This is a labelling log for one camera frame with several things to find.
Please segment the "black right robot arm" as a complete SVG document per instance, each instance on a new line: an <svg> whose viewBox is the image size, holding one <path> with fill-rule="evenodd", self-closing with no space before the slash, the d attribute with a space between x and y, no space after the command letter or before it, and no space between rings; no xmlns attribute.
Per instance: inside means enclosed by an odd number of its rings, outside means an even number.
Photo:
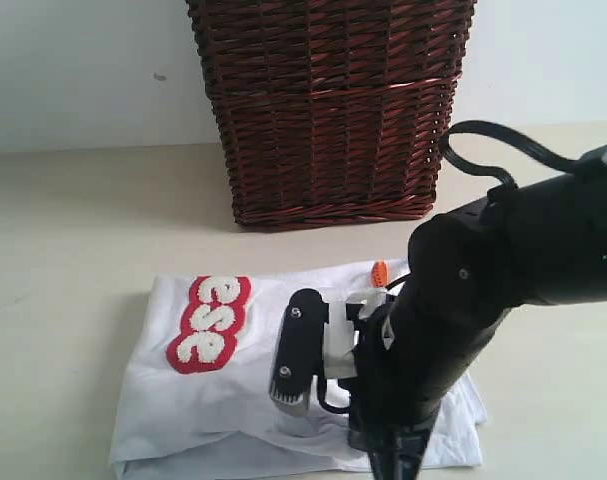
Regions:
<svg viewBox="0 0 607 480"><path fill-rule="evenodd" d="M607 145L434 216L407 256L355 349L349 440L378 479L417 477L445 394L512 310L607 301Z"/></svg>

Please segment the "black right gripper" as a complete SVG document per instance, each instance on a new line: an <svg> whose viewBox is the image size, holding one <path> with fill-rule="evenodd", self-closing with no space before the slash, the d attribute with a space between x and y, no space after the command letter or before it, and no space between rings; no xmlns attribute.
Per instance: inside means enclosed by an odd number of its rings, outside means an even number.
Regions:
<svg viewBox="0 0 607 480"><path fill-rule="evenodd" d="M349 381L349 445L367 453L375 479L415 479L441 407L419 395L385 360L383 326L391 306L357 322L357 376Z"/></svg>

